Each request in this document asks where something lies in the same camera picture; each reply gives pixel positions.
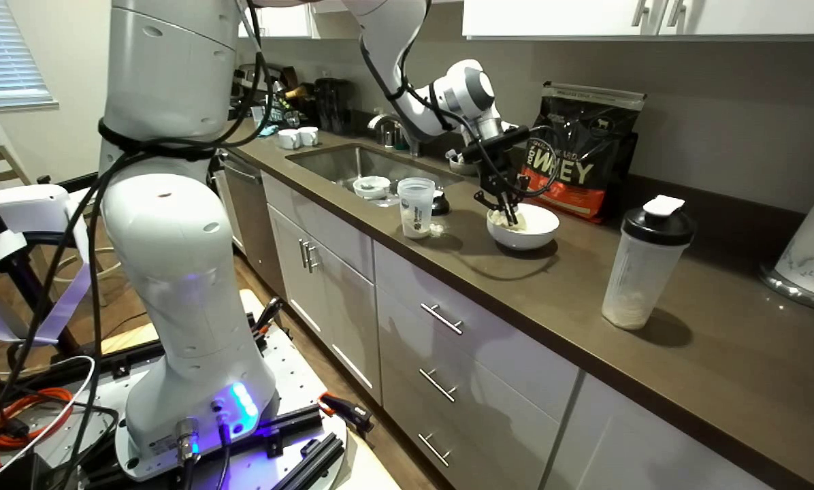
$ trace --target blue light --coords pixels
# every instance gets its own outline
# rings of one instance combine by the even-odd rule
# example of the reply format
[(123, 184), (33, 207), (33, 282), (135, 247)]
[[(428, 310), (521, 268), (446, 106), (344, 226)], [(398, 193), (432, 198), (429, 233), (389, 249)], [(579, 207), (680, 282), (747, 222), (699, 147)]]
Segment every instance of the blue light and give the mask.
[(244, 389), (243, 380), (237, 380), (237, 384), (232, 385), (232, 399), (233, 399), (233, 407), (237, 407), (237, 421), (233, 421), (232, 428), (243, 425), (243, 428), (240, 428), (243, 432), (244, 432), (244, 430), (254, 430), (254, 428), (259, 425), (259, 418), (262, 418), (262, 411), (259, 411), (259, 406), (251, 399), (251, 395), (247, 395), (247, 389)]

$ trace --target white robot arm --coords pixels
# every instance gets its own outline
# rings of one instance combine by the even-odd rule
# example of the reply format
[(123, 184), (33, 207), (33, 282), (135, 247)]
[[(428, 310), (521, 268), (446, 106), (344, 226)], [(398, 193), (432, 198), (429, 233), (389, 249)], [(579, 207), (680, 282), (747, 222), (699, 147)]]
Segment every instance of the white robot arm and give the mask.
[[(296, 4), (303, 0), (254, 0)], [(428, 0), (345, 0), (365, 27), (365, 59), (401, 117), (423, 136), (466, 131), (484, 159), (491, 207), (516, 196), (492, 153), (504, 132), (491, 79), (477, 59), (412, 89), (403, 57)], [(104, 193), (104, 219), (123, 268), (142, 297), (165, 358), (127, 395), (116, 460), (133, 479), (152, 479), (186, 460), (176, 445), (220, 445), (220, 413), (237, 417), (232, 437), (251, 434), (276, 377), (262, 365), (237, 294), (232, 227), (205, 165), (225, 132), (240, 4), (233, 0), (112, 0), (108, 97), (101, 120), (101, 174), (127, 157)]]
[(495, 108), (495, 93), (482, 63), (459, 59), (432, 85), (414, 89), (403, 72), (408, 48), (428, 15), (429, 0), (344, 0), (363, 23), (363, 57), (378, 86), (418, 136), (459, 131), (466, 162), (480, 162), (477, 198), (501, 208), (514, 222), (514, 207), (525, 189), (507, 149), (527, 138), (527, 127), (512, 127)]

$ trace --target kitchen sink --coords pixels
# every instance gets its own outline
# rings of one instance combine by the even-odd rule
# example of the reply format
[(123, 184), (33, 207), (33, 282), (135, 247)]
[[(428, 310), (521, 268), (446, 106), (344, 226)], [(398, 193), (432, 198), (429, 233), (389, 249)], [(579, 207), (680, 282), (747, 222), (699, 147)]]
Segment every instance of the kitchen sink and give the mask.
[(325, 176), (335, 184), (349, 187), (352, 193), (354, 193), (354, 178), (367, 176), (367, 174), (387, 176), (391, 189), (406, 176), (429, 176), (438, 181), (438, 187), (443, 187), (446, 181), (454, 178), (451, 174), (446, 174), (443, 162), (438, 162), (438, 168), (432, 168), (418, 159), (408, 159), (408, 157), (369, 149), (363, 144), (303, 153), (303, 155), (292, 155), (289, 159), (295, 159), (296, 165), (303, 165), (308, 170), (315, 170), (319, 176)]

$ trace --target faucet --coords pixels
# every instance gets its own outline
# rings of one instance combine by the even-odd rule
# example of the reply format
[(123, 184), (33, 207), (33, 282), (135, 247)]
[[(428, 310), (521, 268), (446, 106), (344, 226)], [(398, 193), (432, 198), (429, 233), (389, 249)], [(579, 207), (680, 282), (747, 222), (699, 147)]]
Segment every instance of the faucet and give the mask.
[(418, 155), (418, 138), (406, 127), (406, 121), (394, 113), (375, 113), (367, 121), (369, 131), (380, 131), (383, 132), (383, 147), (387, 149), (398, 149), (406, 155)]

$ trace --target upper cabinet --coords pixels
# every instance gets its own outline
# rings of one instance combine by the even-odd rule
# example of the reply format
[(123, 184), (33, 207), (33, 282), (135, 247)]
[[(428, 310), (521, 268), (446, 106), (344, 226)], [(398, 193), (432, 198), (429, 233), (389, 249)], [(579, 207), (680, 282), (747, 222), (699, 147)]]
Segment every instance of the upper cabinet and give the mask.
[(315, 12), (340, 12), (349, 10), (344, 0), (320, 0), (312, 4)]
[(814, 0), (668, 0), (661, 36), (814, 36)]
[(312, 7), (259, 7), (262, 38), (319, 38)]
[(555, 38), (657, 33), (665, 0), (463, 0), (463, 36)]
[(463, 0), (463, 36), (814, 36), (814, 0)]

